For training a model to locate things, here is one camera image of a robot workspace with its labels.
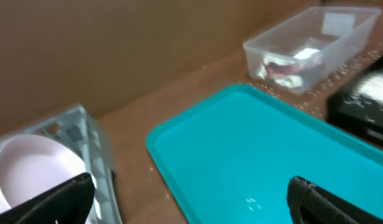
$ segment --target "black object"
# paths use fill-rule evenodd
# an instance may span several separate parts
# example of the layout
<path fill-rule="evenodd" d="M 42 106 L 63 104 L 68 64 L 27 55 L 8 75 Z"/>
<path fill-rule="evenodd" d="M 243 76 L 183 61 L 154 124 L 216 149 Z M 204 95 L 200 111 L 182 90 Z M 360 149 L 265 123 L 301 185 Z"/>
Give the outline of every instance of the black object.
<path fill-rule="evenodd" d="M 327 109 L 329 123 L 383 146 L 383 56 L 330 96 Z"/>
<path fill-rule="evenodd" d="M 290 180 L 286 202 L 294 224 L 383 224 L 383 220 L 302 177 Z"/>
<path fill-rule="evenodd" d="M 0 214 L 0 224 L 85 224 L 94 193 L 92 177 L 82 173 Z"/>

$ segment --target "brown table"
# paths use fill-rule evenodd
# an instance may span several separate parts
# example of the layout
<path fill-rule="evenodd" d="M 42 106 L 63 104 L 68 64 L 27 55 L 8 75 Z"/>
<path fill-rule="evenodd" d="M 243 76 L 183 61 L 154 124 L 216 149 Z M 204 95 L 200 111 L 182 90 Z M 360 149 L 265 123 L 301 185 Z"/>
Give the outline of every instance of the brown table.
<path fill-rule="evenodd" d="M 324 119 L 326 98 L 382 54 L 383 15 L 366 49 L 304 95 L 295 96 L 250 78 L 244 51 L 238 49 L 100 119 L 99 123 L 111 141 L 118 169 L 115 190 L 123 222 L 187 223 L 144 145 L 148 132 L 159 123 L 237 83 L 253 85 Z"/>

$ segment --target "blue tray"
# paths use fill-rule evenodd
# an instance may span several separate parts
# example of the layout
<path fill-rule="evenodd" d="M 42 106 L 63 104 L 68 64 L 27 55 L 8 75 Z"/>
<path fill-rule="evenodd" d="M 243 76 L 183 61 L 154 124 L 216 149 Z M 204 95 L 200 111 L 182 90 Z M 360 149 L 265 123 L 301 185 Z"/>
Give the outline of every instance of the blue tray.
<path fill-rule="evenodd" d="M 190 223 L 292 223 L 302 176 L 383 219 L 383 152 L 250 86 L 154 128 L 146 145 Z"/>

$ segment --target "wall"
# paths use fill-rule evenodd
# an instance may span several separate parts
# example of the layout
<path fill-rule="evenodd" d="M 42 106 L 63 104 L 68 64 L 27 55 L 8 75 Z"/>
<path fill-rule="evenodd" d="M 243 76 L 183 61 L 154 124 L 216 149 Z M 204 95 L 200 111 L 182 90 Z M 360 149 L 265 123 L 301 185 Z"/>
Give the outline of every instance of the wall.
<path fill-rule="evenodd" d="M 241 46 L 304 0 L 0 0 L 0 134 L 81 102 L 94 116 Z"/>

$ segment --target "clear plastic container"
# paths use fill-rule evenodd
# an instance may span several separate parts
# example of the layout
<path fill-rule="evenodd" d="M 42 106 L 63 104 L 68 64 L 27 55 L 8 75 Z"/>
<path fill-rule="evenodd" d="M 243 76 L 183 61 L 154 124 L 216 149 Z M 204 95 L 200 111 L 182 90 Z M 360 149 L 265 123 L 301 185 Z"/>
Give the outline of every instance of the clear plastic container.
<path fill-rule="evenodd" d="M 249 73 L 302 94 L 364 48 L 380 14 L 376 8 L 311 7 L 244 42 Z"/>

